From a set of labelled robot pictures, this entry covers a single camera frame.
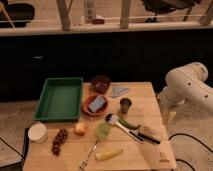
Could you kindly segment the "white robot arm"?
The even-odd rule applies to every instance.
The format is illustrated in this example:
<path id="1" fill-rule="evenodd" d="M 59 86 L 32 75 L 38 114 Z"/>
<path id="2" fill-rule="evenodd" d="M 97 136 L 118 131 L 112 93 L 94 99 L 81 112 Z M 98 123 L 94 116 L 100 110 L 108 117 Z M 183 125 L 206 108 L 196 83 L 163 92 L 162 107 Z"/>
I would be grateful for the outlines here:
<path id="1" fill-rule="evenodd" d="M 165 126 L 176 116 L 174 108 L 182 105 L 186 99 L 213 114 L 213 88 L 205 84 L 207 78 L 208 69 L 200 62 L 174 68 L 166 74 L 166 86 L 157 96 L 162 105 Z"/>

